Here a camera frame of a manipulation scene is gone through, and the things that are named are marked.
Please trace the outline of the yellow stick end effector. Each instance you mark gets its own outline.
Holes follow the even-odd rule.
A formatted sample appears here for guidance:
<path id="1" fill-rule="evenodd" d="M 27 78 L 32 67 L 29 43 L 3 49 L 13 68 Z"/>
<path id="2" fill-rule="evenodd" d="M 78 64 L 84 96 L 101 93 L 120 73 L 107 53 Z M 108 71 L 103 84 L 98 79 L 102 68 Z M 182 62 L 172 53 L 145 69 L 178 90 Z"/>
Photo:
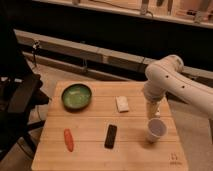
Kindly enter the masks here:
<path id="1" fill-rule="evenodd" d="M 149 119 L 154 118 L 158 111 L 159 104 L 157 102 L 147 102 L 146 103 L 146 110 L 147 110 L 147 117 Z"/>

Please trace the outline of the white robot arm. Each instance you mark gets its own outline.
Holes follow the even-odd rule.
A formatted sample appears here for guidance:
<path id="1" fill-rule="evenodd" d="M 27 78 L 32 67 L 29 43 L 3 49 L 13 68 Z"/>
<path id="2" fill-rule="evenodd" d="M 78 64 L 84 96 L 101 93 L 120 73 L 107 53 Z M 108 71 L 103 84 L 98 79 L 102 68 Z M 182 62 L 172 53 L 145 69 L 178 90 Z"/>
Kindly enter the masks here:
<path id="1" fill-rule="evenodd" d="M 145 69 L 145 98 L 156 103 L 169 92 L 213 120 L 213 88 L 183 76 L 183 67 L 183 60 L 177 55 L 168 55 L 151 62 Z"/>

